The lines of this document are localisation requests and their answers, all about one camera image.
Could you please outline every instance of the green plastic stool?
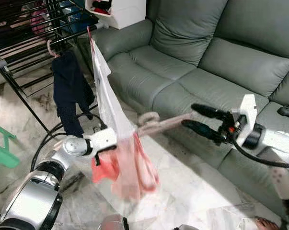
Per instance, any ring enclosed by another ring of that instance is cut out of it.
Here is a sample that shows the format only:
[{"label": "green plastic stool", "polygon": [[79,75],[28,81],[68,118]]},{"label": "green plastic stool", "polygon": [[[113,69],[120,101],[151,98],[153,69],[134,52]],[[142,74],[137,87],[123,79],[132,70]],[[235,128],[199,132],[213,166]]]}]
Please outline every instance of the green plastic stool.
[{"label": "green plastic stool", "polygon": [[0,164],[4,164],[9,168],[14,168],[20,161],[9,152],[9,138],[16,139],[16,136],[2,127],[0,127],[0,133],[3,134],[4,137],[4,147],[0,146]]}]

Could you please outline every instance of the marble floor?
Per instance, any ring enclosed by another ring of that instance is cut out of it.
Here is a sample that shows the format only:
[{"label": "marble floor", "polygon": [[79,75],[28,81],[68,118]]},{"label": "marble floor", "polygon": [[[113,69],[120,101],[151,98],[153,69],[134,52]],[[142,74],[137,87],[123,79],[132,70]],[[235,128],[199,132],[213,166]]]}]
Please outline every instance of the marble floor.
[{"label": "marble floor", "polygon": [[[32,77],[33,73],[30,73],[17,81],[24,83]],[[52,99],[52,86],[29,98],[28,102],[47,127],[52,128],[60,122]],[[122,107],[135,123],[137,113],[123,102]],[[92,134],[97,126],[97,121],[89,121],[86,117],[81,117],[80,121],[85,134]],[[14,169],[0,165],[1,209],[7,196],[29,172],[32,156],[45,131],[7,84],[0,86],[0,126],[17,136],[10,148],[21,160]],[[55,142],[45,146],[40,158]],[[141,142],[158,169],[161,184],[156,193],[144,196],[139,203],[122,201],[111,194],[110,181],[104,180],[100,184],[90,181],[89,165],[83,173],[72,167],[61,187],[64,203],[53,229],[97,229],[103,218],[113,213],[127,217],[131,230],[171,230],[181,224],[199,230],[255,230],[254,216],[280,225],[276,214],[238,190],[217,170],[174,140],[158,134],[143,137]]]}]

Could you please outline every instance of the hanging clothes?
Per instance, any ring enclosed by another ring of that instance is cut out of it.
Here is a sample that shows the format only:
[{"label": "hanging clothes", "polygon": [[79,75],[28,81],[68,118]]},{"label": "hanging clothes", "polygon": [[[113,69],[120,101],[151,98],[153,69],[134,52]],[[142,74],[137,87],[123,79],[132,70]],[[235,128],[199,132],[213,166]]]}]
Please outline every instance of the hanging clothes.
[{"label": "hanging clothes", "polygon": [[66,51],[52,62],[54,72],[54,100],[67,135],[82,137],[83,129],[76,117],[76,104],[86,113],[88,119],[93,115],[89,106],[94,102],[94,94],[83,76],[73,51]]}]

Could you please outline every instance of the gray leather sofa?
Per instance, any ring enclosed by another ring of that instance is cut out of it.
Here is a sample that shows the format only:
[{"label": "gray leather sofa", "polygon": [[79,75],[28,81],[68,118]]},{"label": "gray leather sofa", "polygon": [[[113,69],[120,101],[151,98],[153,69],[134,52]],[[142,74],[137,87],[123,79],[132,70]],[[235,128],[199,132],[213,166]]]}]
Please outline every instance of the gray leather sofa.
[{"label": "gray leather sofa", "polygon": [[[253,93],[257,122],[289,133],[289,118],[277,113],[289,104],[289,0],[153,0],[146,20],[93,38],[116,94],[139,113],[169,118],[192,103],[228,110]],[[284,218],[266,166],[183,127],[167,134]]]}]

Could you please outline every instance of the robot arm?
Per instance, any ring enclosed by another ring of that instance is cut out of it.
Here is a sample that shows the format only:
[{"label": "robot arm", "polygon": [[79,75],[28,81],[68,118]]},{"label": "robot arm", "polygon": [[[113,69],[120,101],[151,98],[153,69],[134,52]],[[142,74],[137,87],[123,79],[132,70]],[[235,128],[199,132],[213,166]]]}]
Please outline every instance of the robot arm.
[{"label": "robot arm", "polygon": [[98,153],[116,146],[113,129],[101,130],[88,139],[68,136],[27,175],[3,207],[0,230],[50,230],[62,197],[60,182],[77,157],[98,158]]},{"label": "robot arm", "polygon": [[[192,120],[184,120],[184,126],[213,140],[217,145],[233,144],[233,148],[244,156],[269,166],[272,182],[289,216],[289,134],[272,131],[255,123],[257,110],[253,95],[246,95],[240,108],[229,112],[201,104],[193,104],[192,109],[223,123],[218,131]],[[252,154],[242,147],[251,150]]]}]

